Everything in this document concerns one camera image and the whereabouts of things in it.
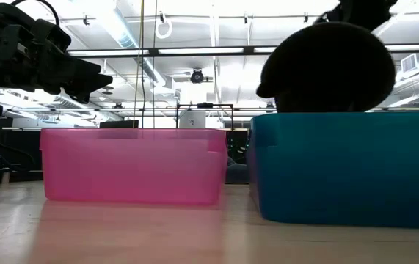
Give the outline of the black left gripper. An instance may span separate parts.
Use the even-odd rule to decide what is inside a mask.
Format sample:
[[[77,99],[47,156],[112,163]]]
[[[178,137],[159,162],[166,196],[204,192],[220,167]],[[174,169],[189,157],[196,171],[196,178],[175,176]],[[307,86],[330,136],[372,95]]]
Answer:
[[[55,93],[65,80],[64,91],[79,103],[113,82],[99,74],[101,66],[65,56],[71,38],[55,23],[38,19],[27,29],[20,24],[0,23],[0,87],[44,89]]]

